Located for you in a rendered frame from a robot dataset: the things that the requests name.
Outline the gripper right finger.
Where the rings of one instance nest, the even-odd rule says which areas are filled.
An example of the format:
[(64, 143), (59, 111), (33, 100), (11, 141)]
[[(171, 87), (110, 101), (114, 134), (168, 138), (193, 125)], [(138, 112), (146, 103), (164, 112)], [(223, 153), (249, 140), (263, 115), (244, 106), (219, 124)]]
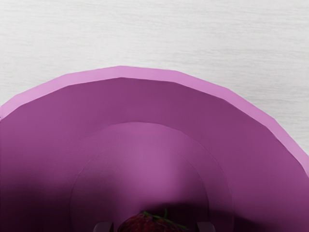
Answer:
[(211, 222), (196, 222), (195, 232), (215, 232), (215, 227)]

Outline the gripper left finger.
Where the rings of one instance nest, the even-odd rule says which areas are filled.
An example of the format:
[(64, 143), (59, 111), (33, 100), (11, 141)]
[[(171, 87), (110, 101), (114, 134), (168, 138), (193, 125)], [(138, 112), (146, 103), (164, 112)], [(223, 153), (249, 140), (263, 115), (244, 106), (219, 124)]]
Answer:
[(95, 225), (93, 232), (113, 232), (113, 222), (99, 222)]

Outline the red strawberry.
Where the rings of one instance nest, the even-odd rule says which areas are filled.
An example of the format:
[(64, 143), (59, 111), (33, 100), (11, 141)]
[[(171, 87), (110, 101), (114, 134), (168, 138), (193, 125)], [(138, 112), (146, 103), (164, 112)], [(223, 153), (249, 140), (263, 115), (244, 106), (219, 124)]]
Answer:
[(147, 211), (141, 211), (133, 215), (118, 227), (117, 232), (187, 232), (189, 229), (167, 218), (168, 210), (164, 215), (154, 215)]

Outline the purple plate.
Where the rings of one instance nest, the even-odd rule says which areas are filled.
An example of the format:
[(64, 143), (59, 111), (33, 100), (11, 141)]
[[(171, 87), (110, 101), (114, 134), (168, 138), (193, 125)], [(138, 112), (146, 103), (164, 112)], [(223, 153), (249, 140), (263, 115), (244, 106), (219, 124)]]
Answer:
[(194, 232), (309, 232), (309, 155), (231, 90), (177, 71), (66, 74), (0, 106), (0, 232), (148, 211)]

